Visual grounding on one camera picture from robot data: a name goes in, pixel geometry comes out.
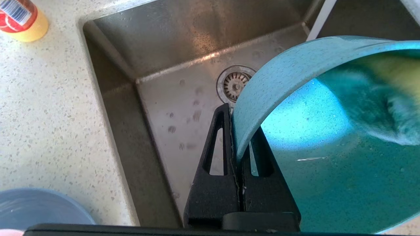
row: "blue bowl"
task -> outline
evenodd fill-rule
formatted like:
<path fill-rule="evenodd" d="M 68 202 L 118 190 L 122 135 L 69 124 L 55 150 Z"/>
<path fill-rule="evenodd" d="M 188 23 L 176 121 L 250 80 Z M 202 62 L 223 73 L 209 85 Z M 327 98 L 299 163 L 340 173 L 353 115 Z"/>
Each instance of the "blue bowl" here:
<path fill-rule="evenodd" d="M 0 192 L 0 229 L 26 230 L 41 223 L 95 224 L 83 207 L 63 194 L 47 189 L 11 189 Z"/>
<path fill-rule="evenodd" d="M 316 77 L 380 52 L 418 55 L 420 41 L 327 37 L 293 47 L 249 81 L 232 116 L 238 159 L 262 126 L 306 232 L 376 233 L 420 211 L 420 147 L 359 134 Z"/>

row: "drain strainer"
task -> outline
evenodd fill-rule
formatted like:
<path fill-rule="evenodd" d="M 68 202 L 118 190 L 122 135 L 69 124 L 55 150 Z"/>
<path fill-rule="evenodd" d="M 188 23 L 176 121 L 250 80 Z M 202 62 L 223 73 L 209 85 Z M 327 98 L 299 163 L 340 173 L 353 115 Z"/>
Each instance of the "drain strainer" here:
<path fill-rule="evenodd" d="M 254 74 L 255 71 L 246 66 L 231 66 L 224 70 L 217 79 L 217 94 L 222 102 L 233 107 Z"/>

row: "countertop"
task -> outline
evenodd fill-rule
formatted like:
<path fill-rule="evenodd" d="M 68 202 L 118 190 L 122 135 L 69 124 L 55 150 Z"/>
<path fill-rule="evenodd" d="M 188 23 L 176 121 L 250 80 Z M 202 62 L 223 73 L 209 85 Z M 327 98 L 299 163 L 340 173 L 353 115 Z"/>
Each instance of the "countertop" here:
<path fill-rule="evenodd" d="M 83 24 L 145 0 L 33 0 L 47 34 L 0 34 L 0 191 L 53 189 L 97 223 L 139 225 L 91 68 Z"/>

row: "white pipe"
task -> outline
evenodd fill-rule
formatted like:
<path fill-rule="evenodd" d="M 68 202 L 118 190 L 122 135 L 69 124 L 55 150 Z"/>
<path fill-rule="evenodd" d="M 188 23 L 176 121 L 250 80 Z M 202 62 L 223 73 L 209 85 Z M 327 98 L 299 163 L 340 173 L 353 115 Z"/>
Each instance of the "white pipe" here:
<path fill-rule="evenodd" d="M 325 0 L 306 41 L 316 39 L 337 0 Z"/>

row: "sink basin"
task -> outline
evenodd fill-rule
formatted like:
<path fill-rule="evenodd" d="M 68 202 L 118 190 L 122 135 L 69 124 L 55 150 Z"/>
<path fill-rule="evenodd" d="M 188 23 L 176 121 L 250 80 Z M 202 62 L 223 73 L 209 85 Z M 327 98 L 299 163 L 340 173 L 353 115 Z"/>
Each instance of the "sink basin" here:
<path fill-rule="evenodd" d="M 214 110 L 234 107 L 255 71 L 305 42 L 320 2 L 157 0 L 84 26 L 142 226 L 181 226 Z M 399 1 L 373 2 L 338 1 L 320 36 L 420 38 Z M 213 160 L 222 175 L 221 136 Z"/>

